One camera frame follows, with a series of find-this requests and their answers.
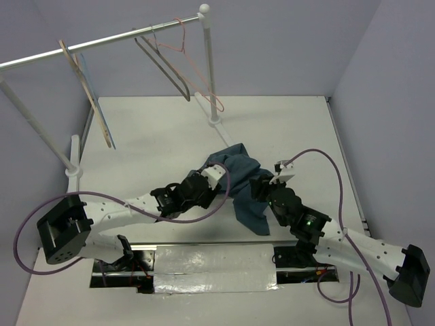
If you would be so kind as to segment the blue t shirt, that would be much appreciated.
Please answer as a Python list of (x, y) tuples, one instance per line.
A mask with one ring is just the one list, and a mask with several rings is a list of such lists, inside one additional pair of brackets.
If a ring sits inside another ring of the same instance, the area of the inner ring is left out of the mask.
[(205, 160), (204, 164), (219, 162), (227, 168), (230, 175), (229, 197), (237, 221), (258, 236), (270, 235), (268, 221), (264, 211), (267, 203), (257, 202), (251, 196), (252, 179), (261, 175), (271, 176), (256, 159), (249, 156), (244, 144), (238, 143), (217, 151)]

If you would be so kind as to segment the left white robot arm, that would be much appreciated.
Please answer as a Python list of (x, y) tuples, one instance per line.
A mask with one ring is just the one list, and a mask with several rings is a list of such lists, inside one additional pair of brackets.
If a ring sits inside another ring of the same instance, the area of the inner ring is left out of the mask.
[(128, 225), (174, 220), (193, 207), (209, 208), (225, 175), (219, 166), (196, 170), (181, 183), (160, 187), (121, 203), (84, 202), (78, 195), (63, 198), (38, 222), (46, 262), (61, 264), (74, 257), (99, 259), (126, 270), (133, 253), (126, 236), (107, 231)]

